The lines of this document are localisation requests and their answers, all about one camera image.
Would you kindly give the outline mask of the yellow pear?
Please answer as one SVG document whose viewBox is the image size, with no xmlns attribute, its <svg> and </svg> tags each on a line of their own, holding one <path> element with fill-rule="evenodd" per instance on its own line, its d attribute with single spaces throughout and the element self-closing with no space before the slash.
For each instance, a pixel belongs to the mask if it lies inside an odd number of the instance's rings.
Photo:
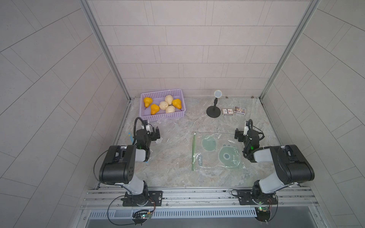
<svg viewBox="0 0 365 228">
<path fill-rule="evenodd" d="M 153 103 L 153 99 L 150 97 L 145 97 L 143 99 L 143 102 L 144 102 L 145 109 L 147 109 Z"/>
<path fill-rule="evenodd" d="M 181 110 L 181 109 L 182 109 L 182 102 L 181 102 L 181 100 L 180 100 L 180 99 L 174 99 L 174 100 L 172 101 L 172 105 L 173 105 L 176 109 L 178 109 L 178 110 Z"/>
<path fill-rule="evenodd" d="M 150 105 L 151 107 L 151 115 L 156 115 L 160 111 L 160 107 L 156 104 Z"/>
</svg>

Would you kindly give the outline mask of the pale round fruit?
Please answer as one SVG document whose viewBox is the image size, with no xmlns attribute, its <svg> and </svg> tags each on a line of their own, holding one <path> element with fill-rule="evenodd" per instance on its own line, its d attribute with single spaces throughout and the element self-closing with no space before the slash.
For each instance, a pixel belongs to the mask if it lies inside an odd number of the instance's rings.
<svg viewBox="0 0 365 228">
<path fill-rule="evenodd" d="M 165 113 L 166 113 L 166 114 L 174 113 L 175 111 L 176 111 L 176 108 L 175 108 L 173 105 L 170 105 L 170 106 L 168 106 L 168 107 L 165 109 Z"/>
<path fill-rule="evenodd" d="M 165 102 L 167 102 L 169 105 L 172 105 L 173 100 L 174 100 L 174 98 L 171 95 L 167 95 L 165 97 Z"/>
<path fill-rule="evenodd" d="M 159 104 L 160 110 L 165 110 L 168 106 L 169 106 L 169 104 L 165 101 L 161 101 Z"/>
</svg>

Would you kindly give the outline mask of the green zip-top bag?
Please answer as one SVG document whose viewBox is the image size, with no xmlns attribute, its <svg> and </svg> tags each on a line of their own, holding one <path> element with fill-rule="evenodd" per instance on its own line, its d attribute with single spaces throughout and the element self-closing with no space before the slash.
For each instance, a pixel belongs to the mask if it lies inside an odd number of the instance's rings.
<svg viewBox="0 0 365 228">
<path fill-rule="evenodd" d="M 241 170 L 245 168 L 242 145 L 233 134 L 195 132 L 192 143 L 192 170 Z"/>
</svg>

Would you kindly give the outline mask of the blue zip-top bag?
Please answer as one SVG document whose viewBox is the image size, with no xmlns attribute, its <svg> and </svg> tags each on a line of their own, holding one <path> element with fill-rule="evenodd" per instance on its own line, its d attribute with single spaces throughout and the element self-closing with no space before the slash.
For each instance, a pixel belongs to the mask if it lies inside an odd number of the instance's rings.
<svg viewBox="0 0 365 228">
<path fill-rule="evenodd" d="M 136 118 L 133 124 L 132 144 L 136 146 L 136 161 L 148 162 L 154 148 L 157 145 L 163 155 L 176 154 L 179 151 L 180 141 L 183 139 L 183 129 L 171 123 L 166 129 L 154 127 L 147 120 Z"/>
</svg>

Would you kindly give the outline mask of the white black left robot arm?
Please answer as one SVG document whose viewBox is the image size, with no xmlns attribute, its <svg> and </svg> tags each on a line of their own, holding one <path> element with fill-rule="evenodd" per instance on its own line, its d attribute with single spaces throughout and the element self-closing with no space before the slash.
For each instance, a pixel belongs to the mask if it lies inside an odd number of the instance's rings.
<svg viewBox="0 0 365 228">
<path fill-rule="evenodd" d="M 137 162 L 147 162 L 150 157 L 150 144 L 160 139 L 159 128 L 152 132 L 139 129 L 132 145 L 112 145 L 106 151 L 106 156 L 98 173 L 98 180 L 106 185 L 117 185 L 126 190 L 124 207 L 161 206 L 162 191 L 148 190 L 147 183 L 134 175 Z"/>
</svg>

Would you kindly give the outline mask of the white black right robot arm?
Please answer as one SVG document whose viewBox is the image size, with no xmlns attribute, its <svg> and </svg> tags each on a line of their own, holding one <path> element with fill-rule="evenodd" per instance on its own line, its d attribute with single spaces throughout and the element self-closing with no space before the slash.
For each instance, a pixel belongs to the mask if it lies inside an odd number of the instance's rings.
<svg viewBox="0 0 365 228">
<path fill-rule="evenodd" d="M 295 183 L 314 180 L 313 168 L 296 145 L 260 147 L 264 134 L 249 127 L 243 131 L 236 129 L 234 138 L 244 143 L 244 158 L 251 163 L 271 162 L 275 168 L 271 175 L 257 180 L 250 193 L 237 191 L 240 198 L 251 199 L 258 205 L 273 203 L 277 202 L 274 199 L 277 191 Z"/>
</svg>

